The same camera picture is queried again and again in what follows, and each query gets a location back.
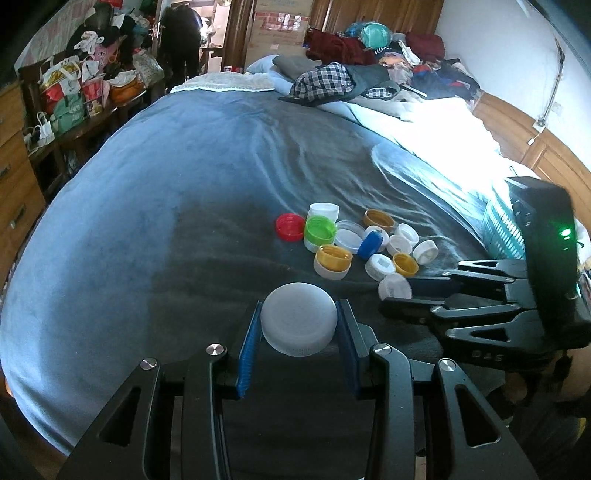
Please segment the person in dark clothes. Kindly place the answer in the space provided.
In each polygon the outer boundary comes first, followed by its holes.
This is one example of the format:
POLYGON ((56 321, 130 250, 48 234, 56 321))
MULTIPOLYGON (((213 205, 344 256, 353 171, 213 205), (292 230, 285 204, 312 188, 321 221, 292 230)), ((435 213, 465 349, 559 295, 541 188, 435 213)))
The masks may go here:
POLYGON ((171 90, 199 73, 200 16, 187 5, 167 7, 162 17, 160 51, 170 69, 166 87, 171 90))

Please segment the large white lid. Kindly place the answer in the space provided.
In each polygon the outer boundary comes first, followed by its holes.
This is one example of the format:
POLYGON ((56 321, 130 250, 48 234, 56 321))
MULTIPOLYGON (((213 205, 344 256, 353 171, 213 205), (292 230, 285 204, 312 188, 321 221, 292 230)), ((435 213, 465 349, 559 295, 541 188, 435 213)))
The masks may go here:
POLYGON ((274 350, 303 358, 331 343, 338 311, 331 295, 308 283, 288 283, 267 295, 260 311, 263 337, 274 350))

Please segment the green cap on white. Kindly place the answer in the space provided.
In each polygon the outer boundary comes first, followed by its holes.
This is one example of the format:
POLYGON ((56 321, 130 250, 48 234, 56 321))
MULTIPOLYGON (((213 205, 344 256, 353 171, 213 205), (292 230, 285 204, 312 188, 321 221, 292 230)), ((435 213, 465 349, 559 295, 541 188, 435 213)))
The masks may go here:
POLYGON ((332 245, 335 234, 335 222, 322 215, 311 216, 304 224, 304 246, 315 253, 323 245, 332 245))

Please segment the blue grey bed blanket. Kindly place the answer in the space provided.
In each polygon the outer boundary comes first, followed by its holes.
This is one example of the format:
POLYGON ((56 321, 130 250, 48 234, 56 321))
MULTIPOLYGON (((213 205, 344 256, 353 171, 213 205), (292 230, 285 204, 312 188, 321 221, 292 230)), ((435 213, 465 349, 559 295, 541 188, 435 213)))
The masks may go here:
POLYGON ((339 115, 276 92, 160 98, 115 132, 32 233, 1 314, 1 365, 31 426, 68 453, 146 357, 190 356, 277 286, 318 281, 283 213, 331 202, 432 239, 430 271, 483 259, 484 202, 339 115))

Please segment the pile of clothes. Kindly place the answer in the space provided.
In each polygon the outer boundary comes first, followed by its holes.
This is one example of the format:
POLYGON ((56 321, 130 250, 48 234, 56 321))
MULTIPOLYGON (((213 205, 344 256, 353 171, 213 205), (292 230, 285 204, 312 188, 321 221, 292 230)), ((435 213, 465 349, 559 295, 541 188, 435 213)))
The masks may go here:
POLYGON ((467 102, 481 93, 479 83, 458 58, 447 60, 443 39, 435 34, 392 31, 388 47, 371 50, 363 46, 358 33, 363 22, 356 22, 342 32, 325 33, 308 29, 304 49, 308 58, 324 64, 379 64, 403 90, 424 100, 458 97, 467 102))

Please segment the teal round ball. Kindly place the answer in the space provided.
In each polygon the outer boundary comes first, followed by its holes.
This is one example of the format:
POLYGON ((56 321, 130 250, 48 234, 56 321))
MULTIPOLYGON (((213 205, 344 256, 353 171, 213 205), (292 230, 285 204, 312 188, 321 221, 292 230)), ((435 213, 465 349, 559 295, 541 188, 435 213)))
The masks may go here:
POLYGON ((392 41, 392 31, 379 22, 363 22, 358 37, 367 49, 377 50, 388 47, 392 41))

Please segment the yellow cap on white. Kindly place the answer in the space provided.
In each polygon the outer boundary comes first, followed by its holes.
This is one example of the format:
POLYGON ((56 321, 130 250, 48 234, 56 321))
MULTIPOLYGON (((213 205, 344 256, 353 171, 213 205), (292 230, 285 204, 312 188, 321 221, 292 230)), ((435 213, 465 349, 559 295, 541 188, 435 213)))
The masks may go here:
POLYGON ((348 275, 353 254, 335 245, 322 245, 315 252, 314 269, 322 278, 339 281, 348 275))

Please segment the wooden headboard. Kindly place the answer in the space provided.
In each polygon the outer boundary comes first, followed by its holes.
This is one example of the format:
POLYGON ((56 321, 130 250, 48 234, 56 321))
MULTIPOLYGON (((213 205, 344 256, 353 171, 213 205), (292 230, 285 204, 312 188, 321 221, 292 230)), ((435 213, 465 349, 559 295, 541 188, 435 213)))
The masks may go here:
POLYGON ((590 170, 578 157, 548 129, 538 132, 533 118, 494 95, 483 93, 473 114, 499 143, 503 156, 565 188, 576 218, 590 231, 590 170))

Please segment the wooden drawer dresser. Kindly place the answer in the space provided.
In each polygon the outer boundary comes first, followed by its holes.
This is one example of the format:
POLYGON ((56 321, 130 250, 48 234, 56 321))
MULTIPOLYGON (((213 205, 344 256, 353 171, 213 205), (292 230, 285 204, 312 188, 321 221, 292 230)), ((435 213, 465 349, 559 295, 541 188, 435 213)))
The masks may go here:
POLYGON ((46 202, 24 142, 25 110, 17 82, 1 90, 0 117, 0 275, 4 284, 46 202))

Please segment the white duvet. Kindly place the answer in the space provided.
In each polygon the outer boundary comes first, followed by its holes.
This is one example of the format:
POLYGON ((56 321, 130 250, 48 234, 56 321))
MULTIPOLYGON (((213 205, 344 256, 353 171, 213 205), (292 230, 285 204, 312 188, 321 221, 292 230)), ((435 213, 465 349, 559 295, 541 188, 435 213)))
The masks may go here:
POLYGON ((502 155, 492 133, 460 98, 406 102, 360 96, 321 108, 398 144, 485 201, 494 191, 506 196, 509 177, 538 176, 502 155))

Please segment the turquoise perforated plastic basket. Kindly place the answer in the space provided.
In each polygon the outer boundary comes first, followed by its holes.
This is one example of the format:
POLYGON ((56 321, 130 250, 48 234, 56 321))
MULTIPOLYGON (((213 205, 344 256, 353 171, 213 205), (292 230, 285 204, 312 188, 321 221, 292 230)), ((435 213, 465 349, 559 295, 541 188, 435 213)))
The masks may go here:
POLYGON ((524 239, 515 222, 506 182, 492 186, 482 220, 482 239, 492 259, 525 259, 524 239))

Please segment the plaid and denim clothing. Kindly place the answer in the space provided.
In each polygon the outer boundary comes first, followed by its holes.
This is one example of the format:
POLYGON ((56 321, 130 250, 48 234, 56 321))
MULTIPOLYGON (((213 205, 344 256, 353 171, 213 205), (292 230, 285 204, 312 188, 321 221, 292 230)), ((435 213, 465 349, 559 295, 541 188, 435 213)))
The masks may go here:
POLYGON ((302 73, 283 100, 303 106, 318 107, 327 103, 348 102, 363 96, 391 100, 401 87, 379 64, 344 65, 332 62, 302 73))

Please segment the blue bottle cap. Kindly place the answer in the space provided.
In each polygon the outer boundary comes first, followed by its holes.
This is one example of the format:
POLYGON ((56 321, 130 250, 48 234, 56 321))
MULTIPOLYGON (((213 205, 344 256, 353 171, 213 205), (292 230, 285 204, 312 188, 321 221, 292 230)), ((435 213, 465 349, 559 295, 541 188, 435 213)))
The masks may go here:
POLYGON ((367 261, 370 259, 370 256, 373 256, 380 250, 382 244, 382 234, 376 230, 370 231, 360 244, 356 255, 363 261, 367 261))

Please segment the cluttered bags on bench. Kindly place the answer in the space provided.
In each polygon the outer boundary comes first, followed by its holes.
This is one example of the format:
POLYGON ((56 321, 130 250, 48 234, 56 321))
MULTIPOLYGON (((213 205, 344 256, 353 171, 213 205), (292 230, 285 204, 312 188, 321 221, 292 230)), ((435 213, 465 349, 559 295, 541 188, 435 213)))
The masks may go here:
POLYGON ((25 130, 35 152, 108 104, 119 105, 164 78, 152 55, 160 8, 167 1, 52 1, 53 14, 17 57, 36 65, 39 104, 25 130))

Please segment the cardboard box red print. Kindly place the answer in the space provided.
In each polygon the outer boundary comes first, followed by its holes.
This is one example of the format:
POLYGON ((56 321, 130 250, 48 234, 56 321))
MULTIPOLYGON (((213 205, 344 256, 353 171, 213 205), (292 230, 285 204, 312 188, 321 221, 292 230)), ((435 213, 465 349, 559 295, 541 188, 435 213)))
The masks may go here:
POLYGON ((304 56, 311 0, 256 1, 245 66, 267 55, 304 56))

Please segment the red bottle cap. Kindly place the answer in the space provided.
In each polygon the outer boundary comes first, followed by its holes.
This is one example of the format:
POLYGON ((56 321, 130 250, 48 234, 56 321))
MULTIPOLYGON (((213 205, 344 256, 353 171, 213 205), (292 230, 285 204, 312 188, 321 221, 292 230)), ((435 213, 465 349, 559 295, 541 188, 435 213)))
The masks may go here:
POLYGON ((274 230, 283 241, 297 242, 304 239, 305 219, 294 213, 283 213, 276 218, 274 230))

